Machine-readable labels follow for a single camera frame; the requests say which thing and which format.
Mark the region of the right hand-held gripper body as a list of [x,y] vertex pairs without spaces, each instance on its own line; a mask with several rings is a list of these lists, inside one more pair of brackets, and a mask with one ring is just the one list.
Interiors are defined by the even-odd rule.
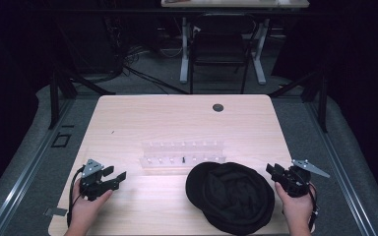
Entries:
[[292,161],[291,167],[284,169],[281,165],[273,166],[273,180],[279,182],[290,197],[299,198],[309,193],[311,174],[326,178],[330,175],[307,159]]

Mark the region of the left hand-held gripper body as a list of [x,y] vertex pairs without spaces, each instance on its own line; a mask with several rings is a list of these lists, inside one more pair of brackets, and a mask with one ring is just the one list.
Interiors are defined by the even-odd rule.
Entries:
[[119,184],[113,184],[112,180],[102,181],[102,170],[106,168],[103,164],[89,159],[84,166],[80,181],[80,193],[89,201],[94,201],[108,190],[118,190]]

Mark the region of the black cap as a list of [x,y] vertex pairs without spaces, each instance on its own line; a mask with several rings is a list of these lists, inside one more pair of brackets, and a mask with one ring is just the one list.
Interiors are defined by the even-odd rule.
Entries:
[[275,193],[256,170],[234,163],[203,162],[188,174],[188,200],[218,230],[236,236],[266,226],[275,208]]

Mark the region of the clear acrylic rack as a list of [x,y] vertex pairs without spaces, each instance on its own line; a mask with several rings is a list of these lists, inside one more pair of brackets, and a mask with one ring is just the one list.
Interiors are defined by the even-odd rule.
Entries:
[[149,142],[143,143],[143,168],[189,168],[203,162],[226,162],[223,142]]

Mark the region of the person's left hand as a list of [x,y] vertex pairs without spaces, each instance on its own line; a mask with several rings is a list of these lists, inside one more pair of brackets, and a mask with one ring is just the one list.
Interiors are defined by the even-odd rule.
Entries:
[[76,202],[73,205],[72,219],[69,227],[88,227],[90,229],[99,211],[112,194],[113,191],[108,190],[96,200],[88,201],[81,196],[80,181],[77,180],[73,189],[73,198]]

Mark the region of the person's right hand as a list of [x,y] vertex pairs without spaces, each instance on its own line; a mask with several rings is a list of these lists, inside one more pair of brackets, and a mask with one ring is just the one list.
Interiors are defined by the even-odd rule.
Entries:
[[282,187],[279,182],[275,183],[275,189],[283,203],[283,214],[288,227],[291,225],[307,225],[311,218],[313,204],[309,194],[293,198]]

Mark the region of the black metal stand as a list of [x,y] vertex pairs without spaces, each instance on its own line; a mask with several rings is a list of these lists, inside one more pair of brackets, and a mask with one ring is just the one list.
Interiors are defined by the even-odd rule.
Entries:
[[62,93],[62,95],[67,99],[75,99],[78,95],[73,82],[77,82],[86,88],[95,91],[99,95],[113,95],[113,92],[95,85],[79,74],[73,73],[72,71],[61,66],[56,66],[53,70],[49,84],[51,108],[49,129],[53,129],[60,119],[59,93]]
[[328,102],[328,79],[321,71],[312,72],[305,77],[291,82],[269,94],[269,97],[279,97],[286,92],[305,84],[305,88],[300,95],[303,102],[312,102],[317,100],[317,122],[319,127],[324,133],[327,133],[326,115],[327,115],[327,102]]

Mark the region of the black chair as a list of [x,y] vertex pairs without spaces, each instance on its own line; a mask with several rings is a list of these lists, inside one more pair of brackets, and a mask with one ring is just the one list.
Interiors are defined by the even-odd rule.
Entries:
[[254,37],[258,24],[248,14],[203,14],[192,22],[188,82],[194,91],[195,66],[244,68],[240,93],[244,93]]

